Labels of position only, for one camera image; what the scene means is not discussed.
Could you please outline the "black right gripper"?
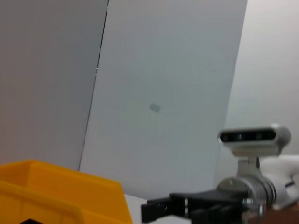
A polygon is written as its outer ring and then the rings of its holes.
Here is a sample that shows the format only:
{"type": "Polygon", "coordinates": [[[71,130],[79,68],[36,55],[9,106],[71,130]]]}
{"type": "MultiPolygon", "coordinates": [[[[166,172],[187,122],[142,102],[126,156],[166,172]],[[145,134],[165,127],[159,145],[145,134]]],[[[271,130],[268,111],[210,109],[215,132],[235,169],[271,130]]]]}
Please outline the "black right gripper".
{"type": "Polygon", "coordinates": [[[141,205],[141,222],[154,222],[174,215],[192,224],[240,224],[244,212],[244,191],[209,190],[199,193],[171,193],[141,205]]]}

